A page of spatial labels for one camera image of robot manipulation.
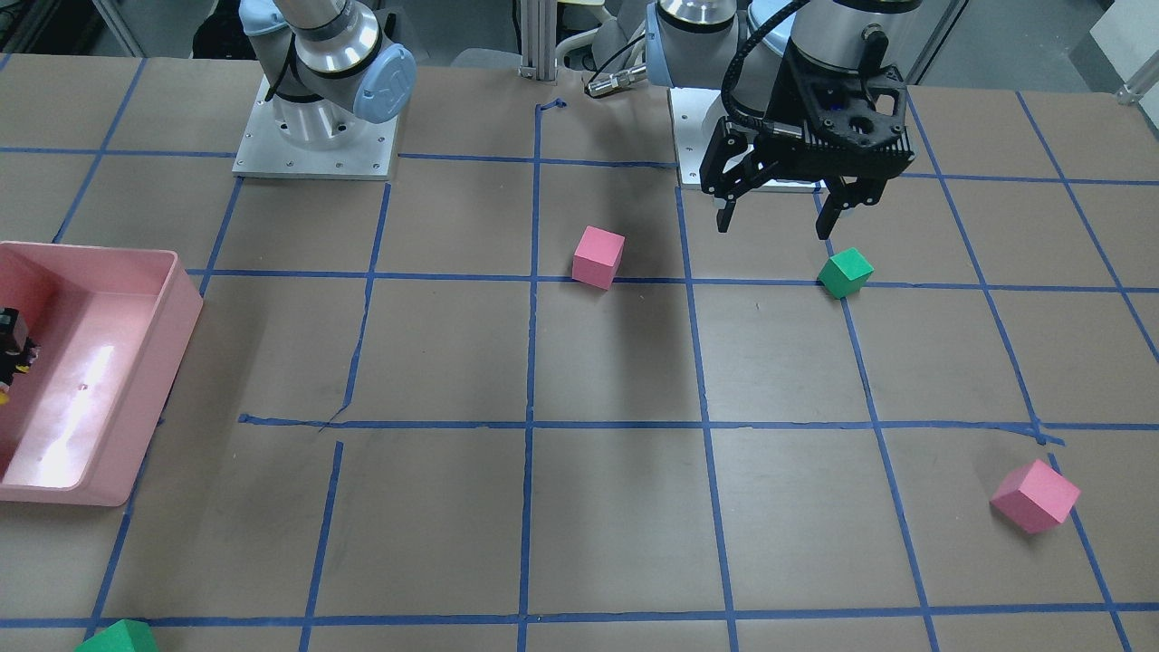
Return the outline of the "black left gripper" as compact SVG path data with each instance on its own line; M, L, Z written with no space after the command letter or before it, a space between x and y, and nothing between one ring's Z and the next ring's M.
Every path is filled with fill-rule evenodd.
M726 116L699 173L701 190L714 198L720 234L729 230L737 199L772 178L822 180L829 193L816 219L822 241L844 211L876 206L887 180L914 161L904 113L909 91L899 69L885 65L885 41L870 41L853 69L834 71L788 45L761 110L745 109L732 95L753 46L745 43L732 54L721 82Z

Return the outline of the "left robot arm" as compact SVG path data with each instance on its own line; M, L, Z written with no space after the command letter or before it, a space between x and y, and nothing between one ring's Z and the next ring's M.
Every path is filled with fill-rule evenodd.
M648 79L713 90L694 182L728 230L744 195L771 181L821 183L815 228L874 206L914 161L909 90L896 66L916 1L655 1Z

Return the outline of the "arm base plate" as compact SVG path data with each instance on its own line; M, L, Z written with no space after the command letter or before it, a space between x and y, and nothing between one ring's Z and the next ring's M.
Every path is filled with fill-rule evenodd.
M232 173L247 178L389 181L400 119L357 119L327 100L267 100L261 80Z
M700 166L716 122L726 116L720 91L707 88L670 88L669 107L680 182L699 189Z

